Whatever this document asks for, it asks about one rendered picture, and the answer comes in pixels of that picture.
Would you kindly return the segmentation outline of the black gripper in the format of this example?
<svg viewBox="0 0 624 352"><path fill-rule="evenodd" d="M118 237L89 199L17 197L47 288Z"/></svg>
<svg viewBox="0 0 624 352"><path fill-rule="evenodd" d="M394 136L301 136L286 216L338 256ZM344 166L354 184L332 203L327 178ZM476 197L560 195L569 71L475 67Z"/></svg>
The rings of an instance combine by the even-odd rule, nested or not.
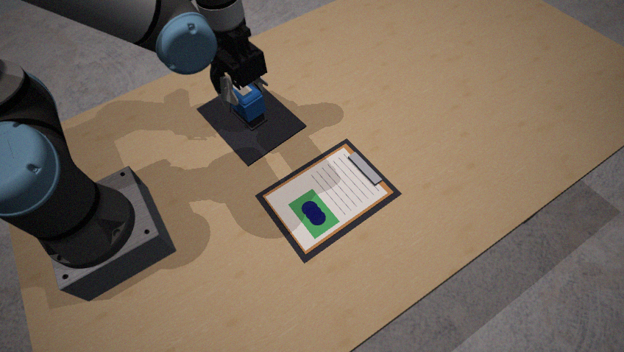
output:
<svg viewBox="0 0 624 352"><path fill-rule="evenodd" d="M235 29L213 30L213 33L216 38L225 39L221 39L222 42L217 43L216 55L210 63L210 80L223 106L228 113L231 113L231 104L238 106L238 98L233 91L233 85L241 90L240 86L244 88L254 81L260 92L263 92L263 85L268 86L268 83L262 78L265 72L267 73L266 62L263 51L248 39L251 32L250 28L246 26L245 17Z"/></svg>

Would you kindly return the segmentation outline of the dark blue circle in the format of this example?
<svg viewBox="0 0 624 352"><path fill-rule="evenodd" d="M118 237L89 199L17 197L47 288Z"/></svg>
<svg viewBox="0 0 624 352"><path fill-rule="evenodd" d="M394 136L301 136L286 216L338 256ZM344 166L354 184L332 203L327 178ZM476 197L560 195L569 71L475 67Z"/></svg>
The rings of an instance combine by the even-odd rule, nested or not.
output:
<svg viewBox="0 0 624 352"><path fill-rule="evenodd" d="M318 206L315 206L315 205L312 205L312 206L308 207L306 212L305 212L305 215L306 215L306 217L308 219L309 219L309 217L310 217L310 215L311 215L311 213L313 211L321 211L321 209Z"/></svg>
<svg viewBox="0 0 624 352"><path fill-rule="evenodd" d="M305 212L306 212L307 208L308 208L308 207L310 207L310 206L312 206L312 205L317 206L317 204L316 204L315 202L313 202L313 201L307 201L307 202L305 202L305 203L302 205L302 212L305 214Z"/></svg>
<svg viewBox="0 0 624 352"><path fill-rule="evenodd" d="M314 225L321 225L325 222L326 216L322 211L313 211L309 217Z"/></svg>

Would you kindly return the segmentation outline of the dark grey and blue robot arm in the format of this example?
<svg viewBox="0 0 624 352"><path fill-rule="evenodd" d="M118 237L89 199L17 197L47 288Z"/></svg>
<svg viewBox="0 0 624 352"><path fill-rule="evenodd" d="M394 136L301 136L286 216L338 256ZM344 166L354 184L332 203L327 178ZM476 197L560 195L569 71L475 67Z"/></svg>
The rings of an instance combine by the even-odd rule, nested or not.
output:
<svg viewBox="0 0 624 352"><path fill-rule="evenodd" d="M213 30L235 29L244 19L242 0L196 0L199 11L192 0L22 1L153 51L185 75L213 61L222 42ZM113 257L135 224L132 203L120 191L94 183L72 161L48 88L5 59L0 219L36 237L52 259L74 269Z"/></svg>

